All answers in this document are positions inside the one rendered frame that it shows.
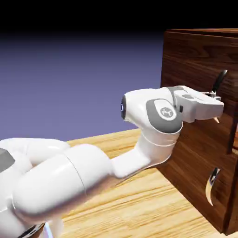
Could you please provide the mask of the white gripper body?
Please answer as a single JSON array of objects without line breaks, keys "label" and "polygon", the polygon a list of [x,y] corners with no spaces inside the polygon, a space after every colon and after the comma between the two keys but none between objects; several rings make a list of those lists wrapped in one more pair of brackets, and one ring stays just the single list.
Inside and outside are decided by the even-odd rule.
[{"label": "white gripper body", "polygon": [[211,97],[198,91],[183,94],[183,121],[192,123],[195,120],[207,120],[223,114],[224,103],[220,97]]}]

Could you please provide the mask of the dark wood cabinet door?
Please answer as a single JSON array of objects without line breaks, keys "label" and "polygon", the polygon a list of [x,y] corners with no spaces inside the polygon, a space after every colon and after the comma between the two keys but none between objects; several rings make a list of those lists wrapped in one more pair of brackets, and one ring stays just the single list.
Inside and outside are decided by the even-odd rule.
[{"label": "dark wood cabinet door", "polygon": [[238,114],[238,28],[168,29],[164,33],[161,85],[187,85],[212,90],[219,74],[227,70],[217,95],[225,113]]},{"label": "dark wood cabinet door", "polygon": [[[232,153],[234,118],[224,113],[220,122],[197,120],[184,123],[171,158],[158,170],[220,232],[230,234],[237,156]],[[214,168],[220,169],[212,187],[212,203],[205,187]]]}]

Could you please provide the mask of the dark wood cabinet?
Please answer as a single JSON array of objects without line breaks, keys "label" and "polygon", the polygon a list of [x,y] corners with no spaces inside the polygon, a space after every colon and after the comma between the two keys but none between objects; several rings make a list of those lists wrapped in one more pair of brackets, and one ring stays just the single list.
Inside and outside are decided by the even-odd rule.
[{"label": "dark wood cabinet", "polygon": [[[238,114],[236,121],[236,128],[233,132],[234,135],[232,136],[232,145],[231,145],[231,151],[234,153],[238,158],[238,131],[237,131],[237,124],[238,124]],[[238,231],[238,161],[237,161],[237,167],[236,167],[236,176],[235,176],[235,185],[234,185],[234,192],[233,192],[233,202],[232,202],[232,212],[231,212],[231,218],[229,222],[229,231],[232,233]]]}]

